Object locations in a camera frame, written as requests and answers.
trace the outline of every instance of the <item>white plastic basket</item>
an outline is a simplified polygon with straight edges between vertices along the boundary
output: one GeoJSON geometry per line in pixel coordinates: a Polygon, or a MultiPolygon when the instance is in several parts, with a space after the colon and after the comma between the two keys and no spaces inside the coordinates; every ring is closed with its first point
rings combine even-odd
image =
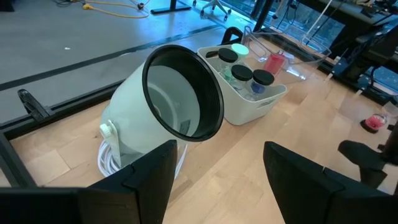
{"type": "Polygon", "coordinates": [[[286,93],[285,85],[268,86],[261,95],[262,100],[249,101],[244,99],[216,70],[220,59],[218,57],[206,58],[206,54],[222,47],[231,48],[230,45],[204,47],[198,49],[198,55],[210,66],[215,74],[224,98],[224,117],[234,125],[242,125],[266,115],[286,93]]]}

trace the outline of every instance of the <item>wooden floor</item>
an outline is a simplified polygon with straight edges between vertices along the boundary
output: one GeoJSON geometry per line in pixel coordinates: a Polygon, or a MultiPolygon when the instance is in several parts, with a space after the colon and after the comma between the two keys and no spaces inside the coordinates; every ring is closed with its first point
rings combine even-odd
{"type": "MultiPolygon", "coordinates": [[[[267,181],[262,151],[274,141],[355,180],[359,169],[338,151],[345,139],[373,149],[389,135],[369,134],[359,122],[380,110],[371,100],[314,73],[289,92],[265,116],[243,126],[224,121],[218,134],[191,144],[175,181],[164,223],[283,223],[267,181]]],[[[96,160],[98,132],[107,102],[12,141],[38,185],[86,187],[103,178],[96,160]]],[[[395,167],[380,189],[393,193],[395,167]]]]}

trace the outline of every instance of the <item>white cable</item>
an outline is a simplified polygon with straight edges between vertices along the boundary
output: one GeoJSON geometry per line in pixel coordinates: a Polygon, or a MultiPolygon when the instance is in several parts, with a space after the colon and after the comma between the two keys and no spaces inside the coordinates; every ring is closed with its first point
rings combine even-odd
{"type": "MultiPolygon", "coordinates": [[[[177,162],[174,179],[176,179],[178,174],[180,173],[182,164],[185,160],[185,156],[187,155],[187,149],[188,145],[186,144],[184,147],[184,152],[182,153],[180,160],[177,162]]],[[[101,145],[99,146],[97,164],[99,171],[105,177],[109,177],[120,169],[112,158],[111,146],[105,140],[102,141],[101,145]]]]}
{"type": "Polygon", "coordinates": [[[309,33],[311,32],[311,30],[315,27],[315,25],[318,23],[318,21],[321,19],[321,17],[324,15],[324,13],[326,12],[326,10],[329,8],[330,3],[333,0],[329,0],[328,4],[326,5],[326,7],[323,9],[322,13],[319,15],[318,19],[316,19],[316,21],[312,24],[311,28],[308,30],[308,32],[303,36],[302,42],[304,41],[305,38],[307,38],[307,35],[309,35],[309,33]]]}

